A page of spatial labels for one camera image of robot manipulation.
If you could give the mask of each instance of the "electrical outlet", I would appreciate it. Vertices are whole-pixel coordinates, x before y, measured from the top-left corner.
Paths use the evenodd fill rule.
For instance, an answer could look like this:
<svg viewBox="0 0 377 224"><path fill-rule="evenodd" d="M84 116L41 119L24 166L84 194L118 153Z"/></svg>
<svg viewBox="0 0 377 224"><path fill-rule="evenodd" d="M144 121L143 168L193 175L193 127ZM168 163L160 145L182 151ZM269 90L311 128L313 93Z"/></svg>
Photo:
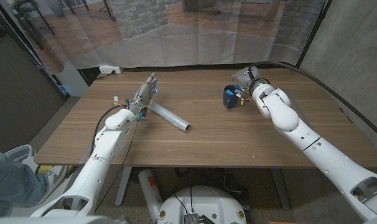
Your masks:
<svg viewBox="0 0 377 224"><path fill-rule="evenodd" d="M111 74L111 72L113 71L115 71L115 74L121 74L123 71L123 68L113 67L109 65L102 65L99 69L102 74Z"/></svg>

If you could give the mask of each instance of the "person's leg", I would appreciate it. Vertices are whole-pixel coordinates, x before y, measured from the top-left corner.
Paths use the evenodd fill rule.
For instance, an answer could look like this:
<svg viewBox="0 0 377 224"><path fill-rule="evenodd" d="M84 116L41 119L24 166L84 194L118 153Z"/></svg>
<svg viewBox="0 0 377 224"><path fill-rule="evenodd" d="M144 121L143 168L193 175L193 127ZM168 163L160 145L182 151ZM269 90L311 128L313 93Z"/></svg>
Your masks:
<svg viewBox="0 0 377 224"><path fill-rule="evenodd" d="M67 166L53 166L43 174L35 174L29 166L9 161L0 153L0 217L10 203L37 205L42 203L61 183Z"/></svg>
<svg viewBox="0 0 377 224"><path fill-rule="evenodd" d="M35 174L29 166L9 161L0 153L0 200L35 205L48 188L43 174Z"/></svg>

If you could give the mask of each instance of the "robotic arm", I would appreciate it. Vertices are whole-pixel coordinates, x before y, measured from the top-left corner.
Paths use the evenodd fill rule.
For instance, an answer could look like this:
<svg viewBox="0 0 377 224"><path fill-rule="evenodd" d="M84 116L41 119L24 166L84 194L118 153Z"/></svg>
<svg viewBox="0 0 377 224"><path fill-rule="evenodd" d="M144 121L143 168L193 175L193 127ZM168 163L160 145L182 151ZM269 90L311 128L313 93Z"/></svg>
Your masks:
<svg viewBox="0 0 377 224"><path fill-rule="evenodd" d="M31 217L84 217L93 214L109 166L125 145L128 126L147 110L157 91L154 74L141 85L129 109L121 109L107 118L105 127L96 135L95 150L73 185L64 194L35 211ZM71 209L59 209L66 200L72 201Z"/></svg>
<svg viewBox="0 0 377 224"><path fill-rule="evenodd" d="M242 84L241 91L252 95L261 114L272 119L274 128L331 180L362 220L377 218L377 174L353 162L308 127L290 107L288 96L264 83L267 80L260 78L256 67L244 68L232 79Z"/></svg>

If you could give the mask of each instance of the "blue cup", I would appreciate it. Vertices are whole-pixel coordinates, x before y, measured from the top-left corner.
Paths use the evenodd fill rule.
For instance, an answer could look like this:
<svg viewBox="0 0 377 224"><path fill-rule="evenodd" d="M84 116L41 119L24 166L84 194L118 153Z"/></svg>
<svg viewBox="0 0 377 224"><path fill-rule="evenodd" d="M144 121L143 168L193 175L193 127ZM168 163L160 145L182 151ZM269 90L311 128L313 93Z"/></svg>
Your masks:
<svg viewBox="0 0 377 224"><path fill-rule="evenodd" d="M235 95L234 90L236 90L234 85L227 85L223 92L223 105L227 108L233 108L237 104L238 96Z"/></svg>

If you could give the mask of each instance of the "metal pipe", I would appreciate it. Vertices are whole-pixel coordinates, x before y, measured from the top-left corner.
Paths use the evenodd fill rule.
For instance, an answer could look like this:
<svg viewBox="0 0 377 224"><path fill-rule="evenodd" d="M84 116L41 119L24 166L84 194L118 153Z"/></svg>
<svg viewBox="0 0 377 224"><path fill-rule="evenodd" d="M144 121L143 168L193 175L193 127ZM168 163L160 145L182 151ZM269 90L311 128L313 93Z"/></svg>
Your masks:
<svg viewBox="0 0 377 224"><path fill-rule="evenodd" d="M154 101L150 102L148 108L157 113L159 116L166 119L167 121L171 122L175 127L180 128L184 132L187 132L191 128L189 122L183 120L181 117L170 112L169 110L165 109L163 106L159 105Z"/></svg>

